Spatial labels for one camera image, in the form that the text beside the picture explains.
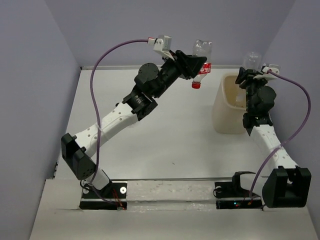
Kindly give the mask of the crushed red label bottle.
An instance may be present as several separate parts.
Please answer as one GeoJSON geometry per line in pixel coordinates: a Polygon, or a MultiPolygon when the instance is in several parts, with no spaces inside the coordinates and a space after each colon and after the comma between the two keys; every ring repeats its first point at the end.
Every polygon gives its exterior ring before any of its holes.
{"type": "Polygon", "coordinates": [[[197,39],[193,44],[192,54],[197,57],[206,57],[206,62],[202,65],[197,76],[191,83],[193,89],[199,89],[201,87],[202,79],[211,72],[212,42],[209,40],[197,39]]]}

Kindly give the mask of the clear bottle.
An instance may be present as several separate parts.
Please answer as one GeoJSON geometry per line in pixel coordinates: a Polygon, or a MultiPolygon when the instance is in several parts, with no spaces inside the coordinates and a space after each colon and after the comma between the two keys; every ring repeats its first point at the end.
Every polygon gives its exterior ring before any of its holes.
{"type": "Polygon", "coordinates": [[[246,70],[258,71],[262,56],[258,52],[249,51],[243,58],[242,67],[246,70]]]}

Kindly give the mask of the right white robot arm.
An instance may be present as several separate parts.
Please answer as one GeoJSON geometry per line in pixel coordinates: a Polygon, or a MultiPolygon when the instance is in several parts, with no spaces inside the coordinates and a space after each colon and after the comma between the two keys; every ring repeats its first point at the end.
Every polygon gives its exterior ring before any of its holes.
{"type": "Polygon", "coordinates": [[[285,145],[303,129],[311,113],[311,98],[299,83],[279,74],[277,65],[263,65],[261,70],[240,67],[235,83],[245,90],[245,114],[242,123],[259,146],[265,160],[256,172],[237,171],[230,190],[235,196],[260,197],[268,208],[303,208],[308,199],[312,174],[300,167],[287,153],[285,145]],[[307,112],[298,129],[280,142],[270,117],[276,92],[268,81],[281,79],[299,87],[307,99],[307,112]]]}

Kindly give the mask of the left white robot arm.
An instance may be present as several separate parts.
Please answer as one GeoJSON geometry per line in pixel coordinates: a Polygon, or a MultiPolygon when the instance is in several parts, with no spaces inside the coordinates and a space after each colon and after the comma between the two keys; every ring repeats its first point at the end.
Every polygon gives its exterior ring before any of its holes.
{"type": "Polygon", "coordinates": [[[207,61],[205,56],[171,52],[161,67],[143,64],[134,78],[132,91],[105,117],[75,135],[61,137],[61,156],[79,181],[98,197],[110,194],[112,181],[99,167],[100,147],[123,129],[141,121],[156,107],[159,98],[178,78],[195,78],[207,61]]]}

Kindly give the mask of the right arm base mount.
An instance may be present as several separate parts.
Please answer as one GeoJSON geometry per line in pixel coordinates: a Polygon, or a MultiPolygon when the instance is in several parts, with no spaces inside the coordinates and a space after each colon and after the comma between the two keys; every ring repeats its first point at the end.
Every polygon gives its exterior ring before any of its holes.
{"type": "Polygon", "coordinates": [[[216,199],[217,210],[262,209],[264,207],[259,195],[253,194],[253,199],[251,199],[248,190],[235,189],[231,181],[215,182],[212,194],[216,199]]]}

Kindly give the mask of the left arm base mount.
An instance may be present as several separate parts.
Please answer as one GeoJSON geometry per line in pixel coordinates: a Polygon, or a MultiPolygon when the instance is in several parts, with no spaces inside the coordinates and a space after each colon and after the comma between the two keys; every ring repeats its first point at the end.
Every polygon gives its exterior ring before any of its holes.
{"type": "Polygon", "coordinates": [[[111,186],[93,190],[88,182],[80,182],[82,188],[79,208],[82,210],[126,210],[128,182],[113,180],[111,186]]]}

